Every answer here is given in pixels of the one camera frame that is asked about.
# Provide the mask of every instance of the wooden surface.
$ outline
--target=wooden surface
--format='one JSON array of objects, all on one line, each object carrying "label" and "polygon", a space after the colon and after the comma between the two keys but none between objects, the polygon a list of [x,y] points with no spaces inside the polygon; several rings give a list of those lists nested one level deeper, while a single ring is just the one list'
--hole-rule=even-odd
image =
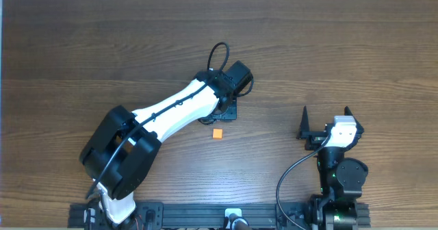
[{"label": "wooden surface", "polygon": [[[255,76],[238,119],[192,123],[162,145],[137,199],[274,203],[295,139],[351,110],[347,156],[370,174],[374,227],[438,226],[438,0],[4,0],[0,215],[4,227],[65,227],[91,184],[79,153],[107,111],[155,104],[204,70],[210,49]],[[222,53],[214,57],[219,67]],[[224,129],[212,140],[213,128]],[[319,190],[315,160],[284,201]]]}]

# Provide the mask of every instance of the wood grain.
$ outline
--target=wood grain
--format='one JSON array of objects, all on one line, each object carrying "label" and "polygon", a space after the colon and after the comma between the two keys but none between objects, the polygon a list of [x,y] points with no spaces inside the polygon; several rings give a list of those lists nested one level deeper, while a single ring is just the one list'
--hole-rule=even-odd
[{"label": "wood grain", "polygon": [[[78,156],[106,112],[180,91],[231,45],[255,87],[238,120],[192,123],[136,190],[165,203],[273,203],[307,152],[302,107],[322,129],[345,105],[365,127],[348,156],[370,174],[374,227],[438,227],[438,0],[4,0],[0,217],[65,227],[90,185]],[[218,67],[223,57],[213,58]],[[212,140],[213,127],[224,129]],[[319,190],[315,162],[285,201]]]}]

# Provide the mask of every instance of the black mounting rail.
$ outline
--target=black mounting rail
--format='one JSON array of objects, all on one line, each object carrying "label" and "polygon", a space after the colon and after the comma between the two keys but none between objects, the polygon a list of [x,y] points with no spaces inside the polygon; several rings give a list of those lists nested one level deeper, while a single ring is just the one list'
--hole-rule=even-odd
[{"label": "black mounting rail", "polygon": [[[179,228],[219,229],[224,224],[224,212],[227,208],[240,208],[242,215],[253,229],[298,230],[287,221],[275,204],[213,205],[213,204],[163,204],[154,202],[136,202],[136,214],[139,229],[160,230]],[[306,203],[282,203],[286,213],[297,222],[304,224]],[[370,226],[368,205],[358,203],[359,228]],[[112,229],[99,208],[99,202],[70,206],[69,228],[107,230]],[[137,224],[123,229],[137,229]]]}]

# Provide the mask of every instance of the orange cube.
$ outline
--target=orange cube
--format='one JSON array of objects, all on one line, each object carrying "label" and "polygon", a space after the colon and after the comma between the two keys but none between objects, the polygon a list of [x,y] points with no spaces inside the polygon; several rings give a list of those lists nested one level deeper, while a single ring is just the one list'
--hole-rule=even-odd
[{"label": "orange cube", "polygon": [[222,129],[213,129],[213,139],[221,140],[222,139]]}]

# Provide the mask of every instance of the white and black robotic arm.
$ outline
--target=white and black robotic arm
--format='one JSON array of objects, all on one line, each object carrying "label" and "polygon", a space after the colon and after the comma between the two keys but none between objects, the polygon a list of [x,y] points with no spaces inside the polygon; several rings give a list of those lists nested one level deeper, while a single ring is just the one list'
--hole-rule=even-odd
[{"label": "white and black robotic arm", "polygon": [[[227,47],[227,57],[219,70],[208,66],[181,92],[153,106],[132,112],[115,107],[81,152],[79,160],[94,180],[87,198],[97,187],[100,206],[114,225],[123,224],[134,212],[133,191],[146,177],[162,142],[193,120],[226,113],[243,88],[250,82],[252,87],[253,75],[240,61],[222,71],[229,48],[219,43],[214,49],[221,44]],[[128,142],[133,146],[130,151],[125,148]]]}]

